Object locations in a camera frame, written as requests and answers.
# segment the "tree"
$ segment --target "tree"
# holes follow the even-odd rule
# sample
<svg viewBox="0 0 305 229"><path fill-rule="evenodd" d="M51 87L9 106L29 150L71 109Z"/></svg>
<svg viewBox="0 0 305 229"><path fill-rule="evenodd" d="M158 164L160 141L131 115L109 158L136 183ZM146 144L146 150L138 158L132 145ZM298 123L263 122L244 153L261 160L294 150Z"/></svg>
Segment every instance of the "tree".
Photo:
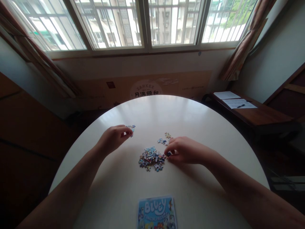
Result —
<svg viewBox="0 0 305 229"><path fill-rule="evenodd" d="M227 24L226 23L221 24L221 27L224 27L226 25L225 29L231 28L232 26L245 24L251 15L251 12L255 6L256 1L255 0L235 0L233 5L232 5L232 3L233 3L233 0L228 0L225 10L228 10L228 6L231 5L230 11L236 11L236 13L231 12L229 14L228 21L226 22Z"/></svg>

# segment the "window sill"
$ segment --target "window sill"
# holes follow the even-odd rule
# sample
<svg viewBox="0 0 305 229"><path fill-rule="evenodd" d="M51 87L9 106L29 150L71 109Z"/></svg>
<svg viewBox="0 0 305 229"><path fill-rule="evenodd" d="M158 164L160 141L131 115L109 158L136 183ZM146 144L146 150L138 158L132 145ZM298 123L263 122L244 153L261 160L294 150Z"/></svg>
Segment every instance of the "window sill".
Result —
<svg viewBox="0 0 305 229"><path fill-rule="evenodd" d="M78 58L102 58L102 57L123 57L140 55L157 55L186 52L205 52L217 50L235 49L239 41L203 43L201 45L161 45L153 46L151 50L143 47L124 47L124 49L105 50L75 50L75 51L52 51L46 52L52 60L78 59Z"/></svg>

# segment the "pen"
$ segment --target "pen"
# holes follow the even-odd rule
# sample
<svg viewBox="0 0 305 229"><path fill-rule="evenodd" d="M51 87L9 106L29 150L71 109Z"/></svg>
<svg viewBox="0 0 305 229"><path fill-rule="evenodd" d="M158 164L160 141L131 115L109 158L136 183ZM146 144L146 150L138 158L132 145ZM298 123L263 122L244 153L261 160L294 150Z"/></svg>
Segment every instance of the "pen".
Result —
<svg viewBox="0 0 305 229"><path fill-rule="evenodd" d="M241 108L241 107L243 107L243 106L245 106L245 104L243 104L243 105L240 105L240 106L238 106L237 108Z"/></svg>

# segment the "person's left hand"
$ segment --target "person's left hand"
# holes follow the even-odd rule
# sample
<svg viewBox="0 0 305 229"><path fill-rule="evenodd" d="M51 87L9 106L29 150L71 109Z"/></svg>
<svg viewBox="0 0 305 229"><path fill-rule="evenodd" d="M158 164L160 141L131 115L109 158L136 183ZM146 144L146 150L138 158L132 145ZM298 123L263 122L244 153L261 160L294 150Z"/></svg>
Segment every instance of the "person's left hand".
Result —
<svg viewBox="0 0 305 229"><path fill-rule="evenodd" d="M125 125L110 127L102 134L95 148L107 156L122 145L132 134L132 130Z"/></svg>

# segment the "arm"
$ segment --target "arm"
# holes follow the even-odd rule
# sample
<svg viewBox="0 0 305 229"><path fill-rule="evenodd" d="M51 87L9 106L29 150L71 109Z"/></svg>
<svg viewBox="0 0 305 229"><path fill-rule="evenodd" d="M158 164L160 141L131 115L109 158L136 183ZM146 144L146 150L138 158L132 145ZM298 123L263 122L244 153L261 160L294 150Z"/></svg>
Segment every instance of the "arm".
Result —
<svg viewBox="0 0 305 229"><path fill-rule="evenodd" d="M99 166L130 136L132 130L124 125L107 129L98 143L17 228L72 228Z"/></svg>
<svg viewBox="0 0 305 229"><path fill-rule="evenodd" d="M168 160L205 166L253 228L305 228L304 215L216 151L187 137L172 139L165 153L175 150Z"/></svg>

